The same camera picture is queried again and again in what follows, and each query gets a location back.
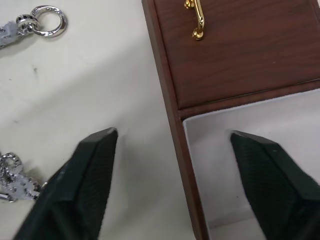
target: box lid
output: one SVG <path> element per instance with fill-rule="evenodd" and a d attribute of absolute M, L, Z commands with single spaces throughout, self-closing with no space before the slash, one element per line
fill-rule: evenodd
<path fill-rule="evenodd" d="M 154 0 L 179 109 L 320 78 L 316 0 Z"/>

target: silver jewelry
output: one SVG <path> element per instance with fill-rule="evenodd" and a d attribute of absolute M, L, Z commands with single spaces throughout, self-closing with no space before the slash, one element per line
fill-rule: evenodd
<path fill-rule="evenodd" d="M 38 18 L 44 13 L 57 14 L 60 18 L 60 24 L 51 31 L 41 31 Z M 56 37 L 67 29 L 67 25 L 67 17 L 59 8 L 49 5 L 37 6 L 30 14 L 20 15 L 15 22 L 10 21 L 4 26 L 0 26 L 0 49 L 32 33 L 44 38 Z"/>
<path fill-rule="evenodd" d="M 0 199 L 9 202 L 38 199 L 42 187 L 27 176 L 18 156 L 10 152 L 0 156 Z"/>

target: metal charm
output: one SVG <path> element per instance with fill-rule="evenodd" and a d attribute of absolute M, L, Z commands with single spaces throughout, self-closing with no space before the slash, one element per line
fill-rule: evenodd
<path fill-rule="evenodd" d="M 44 13 L 57 14 L 60 18 L 60 24 L 51 31 L 41 31 L 42 26 L 38 18 Z M 67 25 L 68 19 L 59 8 L 49 5 L 37 6 L 30 14 L 18 16 L 15 23 L 10 21 L 4 26 L 0 26 L 0 49 L 32 33 L 44 38 L 56 37 L 67 29 Z"/>
<path fill-rule="evenodd" d="M 42 187 L 27 176 L 20 158 L 10 152 L 0 157 L 0 185 L 3 193 L 0 199 L 15 202 L 17 200 L 36 200 Z"/>

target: silver chain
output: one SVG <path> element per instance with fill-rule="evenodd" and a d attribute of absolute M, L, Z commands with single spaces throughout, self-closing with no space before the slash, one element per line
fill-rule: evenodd
<path fill-rule="evenodd" d="M 54 13 L 60 18 L 60 24 L 54 30 L 40 31 L 38 18 L 44 13 Z M 0 26 L 0 49 L 12 44 L 31 33 L 44 38 L 52 38 L 60 35 L 67 29 L 68 20 L 65 14 L 57 7 L 44 5 L 35 7 L 30 14 L 23 14 L 16 18 L 15 22 L 9 21 Z"/>

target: textured rubber pad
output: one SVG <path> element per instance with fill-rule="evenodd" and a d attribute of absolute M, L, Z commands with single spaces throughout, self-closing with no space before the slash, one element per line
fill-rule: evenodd
<path fill-rule="evenodd" d="M 276 142 L 239 131 L 230 140 L 246 197 L 266 238 L 320 240 L 319 185 Z"/>
<path fill-rule="evenodd" d="M 96 240 L 110 193 L 118 133 L 82 140 L 48 181 L 14 240 Z"/>

